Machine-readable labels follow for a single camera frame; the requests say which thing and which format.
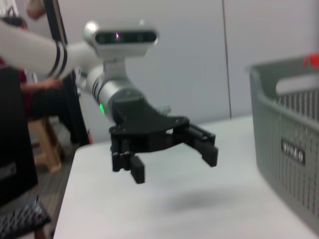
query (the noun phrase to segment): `table surface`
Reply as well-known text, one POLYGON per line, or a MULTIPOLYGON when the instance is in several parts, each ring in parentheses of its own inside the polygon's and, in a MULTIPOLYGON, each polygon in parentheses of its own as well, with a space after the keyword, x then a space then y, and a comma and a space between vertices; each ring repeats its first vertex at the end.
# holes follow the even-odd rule
POLYGON ((318 238, 258 171, 252 117, 203 127, 217 135, 217 167, 186 145, 140 154, 142 185, 112 172, 110 143, 77 150, 54 238, 318 238))

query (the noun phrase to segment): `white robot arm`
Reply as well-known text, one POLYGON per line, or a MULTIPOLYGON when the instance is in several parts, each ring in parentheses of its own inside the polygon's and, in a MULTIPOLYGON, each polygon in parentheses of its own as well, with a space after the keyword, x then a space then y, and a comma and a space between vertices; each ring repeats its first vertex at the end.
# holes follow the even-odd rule
POLYGON ((157 44, 154 28, 143 22, 107 27, 89 22, 84 39, 64 47, 0 22, 0 57, 16 68, 58 78, 81 67, 81 87, 116 124, 110 128, 114 172, 130 170, 137 183, 144 183, 145 167, 135 154, 180 143, 196 149, 211 167, 217 165, 215 135, 192 125, 187 117, 168 117, 155 110, 126 73, 126 57, 144 56, 150 46, 157 44))

